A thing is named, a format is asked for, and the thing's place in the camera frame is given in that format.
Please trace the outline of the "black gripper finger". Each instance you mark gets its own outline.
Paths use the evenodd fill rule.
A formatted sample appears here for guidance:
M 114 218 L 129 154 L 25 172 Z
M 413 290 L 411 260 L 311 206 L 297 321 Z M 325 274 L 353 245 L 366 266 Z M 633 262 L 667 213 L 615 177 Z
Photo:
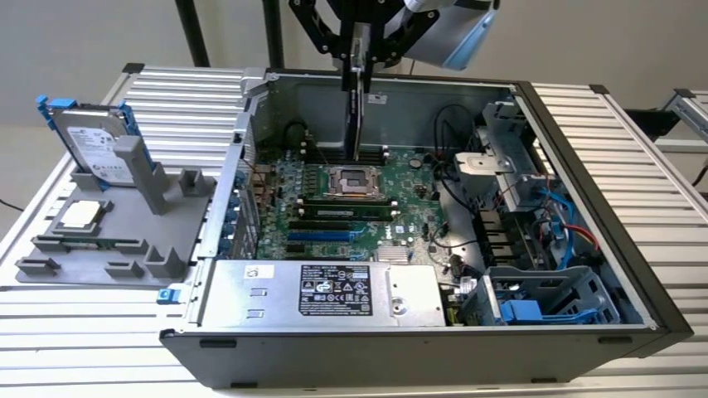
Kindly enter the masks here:
M 434 23 L 434 11 L 414 12 L 402 1 L 362 1 L 367 24 L 362 90 L 370 90 L 374 69 L 393 66 Z
M 354 88 L 353 72 L 350 71 L 350 49 L 354 29 L 354 1 L 327 1 L 327 5 L 339 20 L 337 33 L 321 20 L 315 10 L 315 1 L 289 0 L 289 9 L 295 16 L 302 30 L 321 54 L 329 54 L 341 62 L 341 89 Z

